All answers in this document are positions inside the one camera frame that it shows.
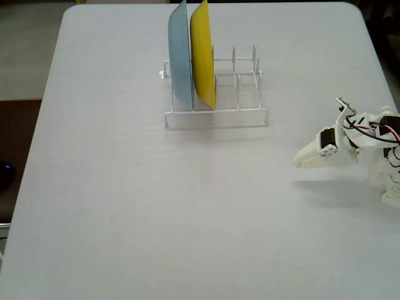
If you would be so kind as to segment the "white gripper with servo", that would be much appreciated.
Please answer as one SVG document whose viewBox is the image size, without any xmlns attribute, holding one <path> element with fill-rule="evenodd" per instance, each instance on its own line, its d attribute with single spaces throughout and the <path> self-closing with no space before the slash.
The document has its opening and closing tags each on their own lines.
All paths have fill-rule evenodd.
<svg viewBox="0 0 400 300">
<path fill-rule="evenodd" d="M 340 125 L 325 127 L 308 145 L 294 157 L 294 165 L 301 169 L 341 168 L 358 164 L 356 147 Z"/>
</svg>

